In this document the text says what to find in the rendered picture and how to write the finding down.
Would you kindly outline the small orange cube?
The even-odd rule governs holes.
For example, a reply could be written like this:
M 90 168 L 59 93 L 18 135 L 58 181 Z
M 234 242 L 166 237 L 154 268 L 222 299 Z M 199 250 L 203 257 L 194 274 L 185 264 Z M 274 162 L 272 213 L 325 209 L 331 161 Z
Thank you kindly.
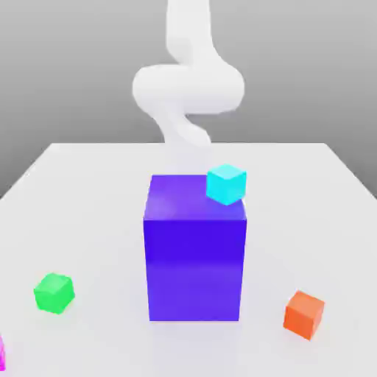
M 283 327 L 311 340 L 321 322 L 324 307 L 324 301 L 298 290 L 286 305 Z

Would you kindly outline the large purple box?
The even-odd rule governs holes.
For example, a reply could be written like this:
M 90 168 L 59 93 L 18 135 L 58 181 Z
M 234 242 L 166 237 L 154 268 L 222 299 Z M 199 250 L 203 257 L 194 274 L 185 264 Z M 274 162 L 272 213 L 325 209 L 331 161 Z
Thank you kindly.
M 145 206 L 149 318 L 239 319 L 247 217 L 242 201 L 216 202 L 203 175 L 153 175 Z

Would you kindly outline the small green cube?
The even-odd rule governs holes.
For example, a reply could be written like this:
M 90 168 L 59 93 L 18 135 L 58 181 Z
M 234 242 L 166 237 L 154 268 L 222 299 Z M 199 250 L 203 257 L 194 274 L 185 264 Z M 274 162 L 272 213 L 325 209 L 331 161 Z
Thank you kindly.
M 75 298 L 72 279 L 53 272 L 47 274 L 33 292 L 37 307 L 53 314 L 62 314 Z

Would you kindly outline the small cyan cube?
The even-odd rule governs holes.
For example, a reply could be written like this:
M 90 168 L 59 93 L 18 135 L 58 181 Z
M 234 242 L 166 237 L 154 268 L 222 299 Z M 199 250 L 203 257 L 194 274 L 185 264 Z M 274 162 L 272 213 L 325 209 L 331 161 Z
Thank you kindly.
M 217 166 L 206 175 L 206 196 L 223 205 L 242 200 L 247 185 L 247 172 L 229 164 Z

